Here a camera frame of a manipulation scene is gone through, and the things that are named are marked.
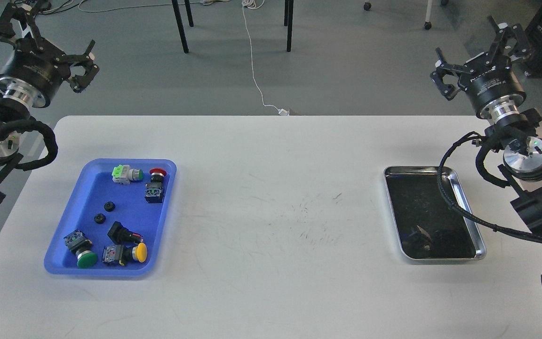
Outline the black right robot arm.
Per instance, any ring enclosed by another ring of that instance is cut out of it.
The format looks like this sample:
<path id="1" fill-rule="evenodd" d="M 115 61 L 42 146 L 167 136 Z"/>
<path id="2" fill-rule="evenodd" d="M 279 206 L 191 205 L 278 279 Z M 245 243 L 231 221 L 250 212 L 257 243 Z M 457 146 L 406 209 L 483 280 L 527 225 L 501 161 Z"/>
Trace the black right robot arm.
<path id="1" fill-rule="evenodd" d="M 495 38 L 487 52 L 470 58 L 465 64 L 446 62 L 441 49 L 430 74 L 439 92 L 452 100 L 464 92 L 478 118 L 488 120 L 484 134 L 469 132 L 447 150 L 438 165 L 443 167 L 450 155 L 464 142 L 479 146 L 475 167 L 487 182 L 512 187 L 518 198 L 510 205 L 528 228 L 528 232 L 495 225 L 463 210 L 448 197 L 441 179 L 439 193 L 450 209 L 480 225 L 525 241 L 542 244 L 542 138 L 536 129 L 542 121 L 537 109 L 520 111 L 526 93 L 512 71 L 512 64 L 530 58 L 531 46 L 520 25 L 498 24 L 488 17 Z"/>

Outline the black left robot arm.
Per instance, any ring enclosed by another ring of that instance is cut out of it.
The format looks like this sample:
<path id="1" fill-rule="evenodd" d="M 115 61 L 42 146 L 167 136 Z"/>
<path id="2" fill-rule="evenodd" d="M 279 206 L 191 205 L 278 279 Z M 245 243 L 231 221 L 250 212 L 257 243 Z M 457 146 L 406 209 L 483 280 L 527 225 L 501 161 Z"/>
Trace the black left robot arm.
<path id="1" fill-rule="evenodd" d="M 74 92 L 84 91 L 99 71 L 94 41 L 82 54 L 67 54 L 41 35 L 36 17 L 45 10 L 46 0 L 11 0 L 0 15 L 0 41 L 13 47 L 0 73 L 0 184 L 14 169 L 45 167 L 57 156 L 53 130 L 32 117 L 30 109 L 49 106 L 64 81 Z M 47 154 L 23 163 L 21 134 L 33 131 L 42 135 Z M 0 204 L 5 197 L 0 191 Z"/>

